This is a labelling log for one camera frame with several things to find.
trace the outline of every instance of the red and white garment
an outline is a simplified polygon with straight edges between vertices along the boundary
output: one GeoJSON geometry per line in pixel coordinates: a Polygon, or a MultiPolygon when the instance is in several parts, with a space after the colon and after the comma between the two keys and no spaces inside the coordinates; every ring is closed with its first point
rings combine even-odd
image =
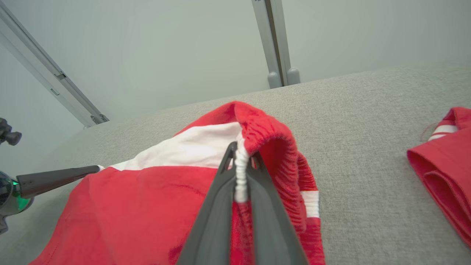
{"type": "Polygon", "coordinates": [[[452,108],[429,141],[407,151],[415,172],[471,248],[471,109],[452,108]]]}
{"type": "MultiPolygon", "coordinates": [[[[260,152],[310,263],[324,265],[319,193],[305,157],[288,127],[242,102],[225,104],[135,158],[85,177],[31,264],[175,264],[233,141],[245,154],[237,159],[260,152]]],[[[237,201],[245,192],[242,185],[237,201]]],[[[234,203],[231,264],[253,263],[252,246],[250,202],[234,203]]]]}

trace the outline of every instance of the white panel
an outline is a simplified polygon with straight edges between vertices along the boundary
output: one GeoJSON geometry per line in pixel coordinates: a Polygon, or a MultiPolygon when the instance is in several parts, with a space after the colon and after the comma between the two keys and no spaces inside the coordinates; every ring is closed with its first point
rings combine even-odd
{"type": "Polygon", "coordinates": [[[111,120],[269,88],[247,0],[4,2],[111,120]]]}
{"type": "Polygon", "coordinates": [[[1,43],[0,117],[23,134],[15,146],[0,145],[0,171],[12,177],[34,173],[49,152],[83,128],[1,43]]]}
{"type": "Polygon", "coordinates": [[[468,0],[283,0],[302,82],[471,55],[468,0]]]}

